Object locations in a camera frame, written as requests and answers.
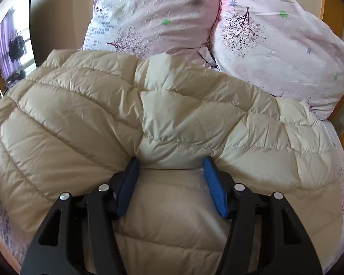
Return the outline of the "pink floral bed sheet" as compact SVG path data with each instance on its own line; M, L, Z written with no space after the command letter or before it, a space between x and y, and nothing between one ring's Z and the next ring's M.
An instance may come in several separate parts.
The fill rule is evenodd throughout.
M344 254L344 151L333 125L321 125L332 145L333 182L286 198L329 273ZM201 170L144 170L116 237L130 274L214 274L228 231Z

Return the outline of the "beige quilted down jacket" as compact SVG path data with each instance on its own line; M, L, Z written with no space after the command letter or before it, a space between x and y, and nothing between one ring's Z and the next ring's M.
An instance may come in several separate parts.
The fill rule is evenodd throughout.
M131 157L140 178L115 225L129 274L216 271L229 223L206 157L256 193L283 193L322 267L335 261L339 159L307 103L166 54L71 50L51 52L0 100L1 235L15 259L61 193L91 192Z

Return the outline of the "wall mirror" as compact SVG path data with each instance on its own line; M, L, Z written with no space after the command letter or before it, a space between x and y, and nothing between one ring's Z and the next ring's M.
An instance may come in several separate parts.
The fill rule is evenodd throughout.
M0 16L0 73L10 88L37 67L30 30L31 0L11 0Z

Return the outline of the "pink floral pillow left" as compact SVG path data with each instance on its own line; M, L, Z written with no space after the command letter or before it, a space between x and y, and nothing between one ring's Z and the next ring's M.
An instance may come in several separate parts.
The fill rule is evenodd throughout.
M221 0L95 0L82 49L148 58L167 53L206 68Z

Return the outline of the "pink floral pillow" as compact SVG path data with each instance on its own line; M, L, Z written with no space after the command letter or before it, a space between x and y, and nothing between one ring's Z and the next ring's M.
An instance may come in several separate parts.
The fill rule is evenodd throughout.
M276 97L306 101L319 119L330 100L334 33L295 0L221 0L211 51L222 72Z
M206 68L221 0L95 0L82 49L148 58L167 53Z

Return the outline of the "pink floral pillow right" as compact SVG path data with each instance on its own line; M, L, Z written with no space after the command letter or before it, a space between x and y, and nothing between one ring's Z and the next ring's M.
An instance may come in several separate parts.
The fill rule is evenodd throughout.
M221 0L211 51L222 72L276 97L306 101L319 119L330 100L334 33L295 0Z

